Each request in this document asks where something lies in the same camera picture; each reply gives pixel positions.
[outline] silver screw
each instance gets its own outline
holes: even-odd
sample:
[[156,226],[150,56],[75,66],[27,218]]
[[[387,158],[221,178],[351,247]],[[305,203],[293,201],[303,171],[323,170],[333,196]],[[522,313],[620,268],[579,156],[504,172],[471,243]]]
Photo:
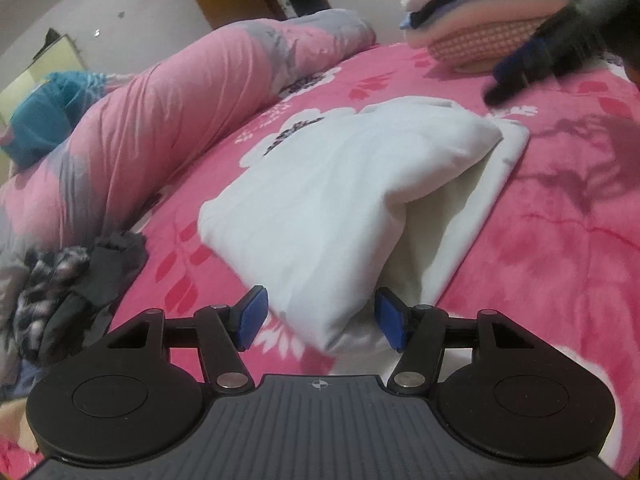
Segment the silver screw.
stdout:
[[418,372],[400,372],[394,377],[395,383],[403,388],[422,386],[425,380],[424,375]]
[[219,375],[216,382],[221,388],[235,390],[236,388],[242,388],[247,384],[249,382],[249,378],[238,372],[227,372],[226,374]]

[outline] gray ribbed plate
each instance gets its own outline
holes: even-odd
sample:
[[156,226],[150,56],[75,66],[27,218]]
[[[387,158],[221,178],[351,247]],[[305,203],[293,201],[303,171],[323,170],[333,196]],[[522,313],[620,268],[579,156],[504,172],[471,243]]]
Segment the gray ribbed plate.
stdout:
[[494,462],[459,444],[420,399],[373,376],[266,376],[213,403],[185,441],[145,463],[88,470],[47,460],[29,478],[59,480],[611,480],[596,458],[551,468]]

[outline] bed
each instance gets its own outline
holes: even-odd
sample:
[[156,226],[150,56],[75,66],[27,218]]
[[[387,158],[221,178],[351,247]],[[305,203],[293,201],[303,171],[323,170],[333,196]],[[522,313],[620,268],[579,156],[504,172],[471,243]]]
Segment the bed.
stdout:
[[[149,261],[113,327],[146,308],[185,317],[209,304],[233,304],[246,292],[201,243],[196,220],[202,203],[265,147],[335,108],[358,111],[405,95],[449,98],[482,116],[520,121],[531,136],[438,306],[464,317],[500,310],[603,379],[616,399],[616,420],[601,457],[626,474],[640,456],[640,92],[606,63],[526,92],[501,110],[484,106],[486,83],[485,76],[453,76],[402,43],[370,48],[298,82],[172,177],[138,223]],[[265,373],[384,374],[394,362],[391,353],[375,363],[324,355],[273,315],[242,358],[257,382]],[[465,358],[452,354],[449,365]],[[202,379],[195,351],[172,351],[172,362]],[[12,478],[35,464],[2,445],[1,467]]]

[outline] plaid cloth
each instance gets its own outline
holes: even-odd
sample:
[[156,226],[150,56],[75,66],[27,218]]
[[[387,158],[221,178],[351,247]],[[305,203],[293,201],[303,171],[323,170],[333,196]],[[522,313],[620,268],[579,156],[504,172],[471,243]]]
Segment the plaid cloth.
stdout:
[[502,59],[521,47],[546,20],[532,18],[464,28],[429,46],[434,59],[452,68],[484,59]]
[[27,361],[37,362],[47,322],[69,294],[69,286],[88,269],[89,261],[89,252],[84,247],[27,254],[25,263],[31,272],[18,296],[13,319],[15,341]]

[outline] teal garment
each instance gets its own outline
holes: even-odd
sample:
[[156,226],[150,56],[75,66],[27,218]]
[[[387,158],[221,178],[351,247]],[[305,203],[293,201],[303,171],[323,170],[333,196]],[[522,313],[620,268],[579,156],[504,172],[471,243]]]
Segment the teal garment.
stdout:
[[106,94],[105,74],[53,72],[15,109],[11,141],[2,150],[18,170],[47,156],[71,134],[85,112]]

